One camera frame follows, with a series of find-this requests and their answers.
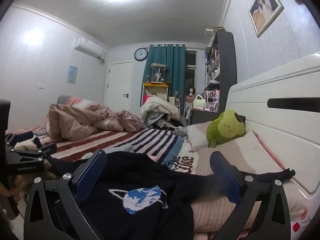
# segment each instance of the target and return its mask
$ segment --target white headboard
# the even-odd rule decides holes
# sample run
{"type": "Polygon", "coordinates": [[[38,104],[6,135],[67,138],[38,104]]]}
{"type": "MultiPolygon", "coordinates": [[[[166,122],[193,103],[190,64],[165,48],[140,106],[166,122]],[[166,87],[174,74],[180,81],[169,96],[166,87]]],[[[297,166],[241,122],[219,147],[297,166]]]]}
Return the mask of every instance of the white headboard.
{"type": "Polygon", "coordinates": [[[319,206],[320,113],[267,106],[270,98],[314,97],[320,98],[320,52],[232,86],[226,109],[246,117],[246,130],[258,133],[286,168],[295,169],[300,191],[319,206]]]}

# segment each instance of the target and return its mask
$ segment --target door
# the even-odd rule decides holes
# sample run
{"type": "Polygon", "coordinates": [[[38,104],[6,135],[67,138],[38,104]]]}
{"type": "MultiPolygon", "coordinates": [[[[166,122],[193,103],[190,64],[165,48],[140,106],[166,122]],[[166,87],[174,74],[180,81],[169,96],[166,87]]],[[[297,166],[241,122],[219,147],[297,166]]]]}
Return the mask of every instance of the door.
{"type": "Polygon", "coordinates": [[[114,63],[107,70],[105,105],[114,112],[130,110],[133,63],[114,63]]]}

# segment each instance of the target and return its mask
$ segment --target handbag handle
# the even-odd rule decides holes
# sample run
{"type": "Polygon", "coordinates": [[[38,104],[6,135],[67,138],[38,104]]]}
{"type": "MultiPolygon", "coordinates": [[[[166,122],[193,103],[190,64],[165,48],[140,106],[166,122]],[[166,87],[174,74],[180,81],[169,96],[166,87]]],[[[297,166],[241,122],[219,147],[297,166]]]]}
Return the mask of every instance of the handbag handle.
{"type": "Polygon", "coordinates": [[[201,95],[196,95],[196,98],[195,98],[195,99],[197,99],[197,97],[198,97],[198,96],[200,96],[200,97],[201,97],[201,99],[203,99],[203,97],[202,97],[201,95]]]}

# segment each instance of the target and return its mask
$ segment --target white ceiling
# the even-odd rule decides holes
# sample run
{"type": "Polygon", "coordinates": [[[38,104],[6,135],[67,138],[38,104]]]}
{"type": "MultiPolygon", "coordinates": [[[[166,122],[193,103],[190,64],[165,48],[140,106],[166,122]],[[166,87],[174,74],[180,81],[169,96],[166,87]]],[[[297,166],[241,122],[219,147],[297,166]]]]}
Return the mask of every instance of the white ceiling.
{"type": "Polygon", "coordinates": [[[204,42],[224,0],[16,0],[83,30],[114,48],[154,41],[204,42]]]}

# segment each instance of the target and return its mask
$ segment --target curtain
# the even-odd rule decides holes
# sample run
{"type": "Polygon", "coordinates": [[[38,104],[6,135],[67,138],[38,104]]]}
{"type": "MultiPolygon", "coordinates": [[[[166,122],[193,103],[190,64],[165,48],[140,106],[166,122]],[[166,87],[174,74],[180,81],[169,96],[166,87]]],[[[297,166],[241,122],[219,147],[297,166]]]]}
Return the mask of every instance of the curtain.
{"type": "Polygon", "coordinates": [[[174,92],[178,91],[181,101],[181,111],[183,112],[184,94],[185,94],[185,74],[186,74],[186,47],[179,47],[168,44],[162,47],[153,45],[149,48],[146,67],[143,74],[143,82],[147,81],[147,77],[151,77],[151,64],[160,63],[167,65],[166,79],[169,82],[169,97],[174,96],[174,92]]]}

